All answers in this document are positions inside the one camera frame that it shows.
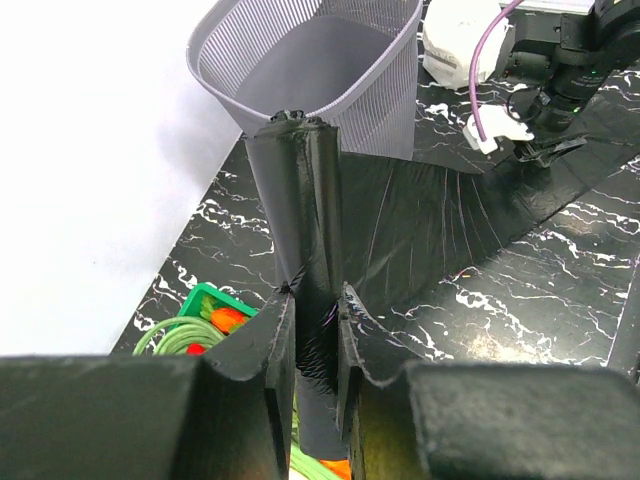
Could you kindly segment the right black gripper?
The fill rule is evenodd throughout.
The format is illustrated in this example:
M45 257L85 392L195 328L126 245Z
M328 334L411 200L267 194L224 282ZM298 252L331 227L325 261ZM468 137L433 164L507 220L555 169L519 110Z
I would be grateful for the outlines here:
M605 83L608 71L604 67L593 65L559 64L554 69L549 65L545 68L520 67L519 78L523 83L538 88L527 108L525 122L534 130L563 132ZM517 160L548 168L565 154L586 143L585 137L547 144L518 142Z

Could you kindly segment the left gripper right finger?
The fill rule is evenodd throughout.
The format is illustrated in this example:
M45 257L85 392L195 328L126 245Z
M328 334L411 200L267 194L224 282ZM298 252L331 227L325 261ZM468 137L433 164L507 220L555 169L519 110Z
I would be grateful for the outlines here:
M337 424L356 479L635 479L639 389L610 369L434 363L339 301Z

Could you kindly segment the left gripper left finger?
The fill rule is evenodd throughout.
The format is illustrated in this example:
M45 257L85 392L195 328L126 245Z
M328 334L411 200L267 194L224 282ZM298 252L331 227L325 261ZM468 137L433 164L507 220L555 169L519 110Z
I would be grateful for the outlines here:
M285 479L295 301L282 287L199 356L1 362L5 479Z

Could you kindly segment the grey mesh trash bin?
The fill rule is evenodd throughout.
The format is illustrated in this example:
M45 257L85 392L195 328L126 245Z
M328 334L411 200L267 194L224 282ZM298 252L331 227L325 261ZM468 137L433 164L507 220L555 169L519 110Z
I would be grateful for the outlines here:
M219 1L191 74L249 137L278 111L318 116L348 152L411 159L420 1Z

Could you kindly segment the black trash bag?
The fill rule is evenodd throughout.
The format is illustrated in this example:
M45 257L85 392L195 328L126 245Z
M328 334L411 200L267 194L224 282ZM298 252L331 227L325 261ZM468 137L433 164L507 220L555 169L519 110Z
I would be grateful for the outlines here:
M461 155L416 160L343 150L341 131L282 111L245 142L275 248L295 299L298 434L306 453L339 459L339 301L350 285L391 335L443 362L419 320L398 308L540 226L639 151L639 124L590 108L581 148L548 168L500 154L469 173Z

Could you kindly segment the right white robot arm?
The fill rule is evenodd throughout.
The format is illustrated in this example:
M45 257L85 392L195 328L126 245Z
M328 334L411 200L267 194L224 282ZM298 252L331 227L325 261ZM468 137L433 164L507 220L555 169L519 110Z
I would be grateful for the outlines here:
M585 15L520 10L514 30L501 77L535 96L522 119L534 138L513 154L548 167L587 142L573 123L613 73L639 61L639 3L596 1Z

